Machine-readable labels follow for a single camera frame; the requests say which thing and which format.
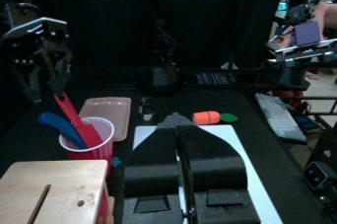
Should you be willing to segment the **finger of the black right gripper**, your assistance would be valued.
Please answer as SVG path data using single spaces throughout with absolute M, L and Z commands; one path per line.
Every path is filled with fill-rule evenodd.
M 40 70 L 42 67 L 34 59 L 14 61 L 12 72 L 22 86 L 23 94 L 35 104 L 42 101 Z
M 48 84 L 51 86 L 54 94 L 59 98 L 63 98 L 70 75 L 70 62 L 72 59 L 72 53 L 68 49 L 44 48 L 42 55 L 51 76 Z

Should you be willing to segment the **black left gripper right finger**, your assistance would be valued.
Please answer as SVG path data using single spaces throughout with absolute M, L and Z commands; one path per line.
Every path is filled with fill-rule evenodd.
M 262 224 L 244 159 L 219 136 L 175 115 L 188 224 Z

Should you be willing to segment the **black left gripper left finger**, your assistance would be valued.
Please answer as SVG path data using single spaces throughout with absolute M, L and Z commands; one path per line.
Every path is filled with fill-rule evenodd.
M 158 126 L 136 127 L 124 177 L 123 224 L 183 224 L 171 115 Z

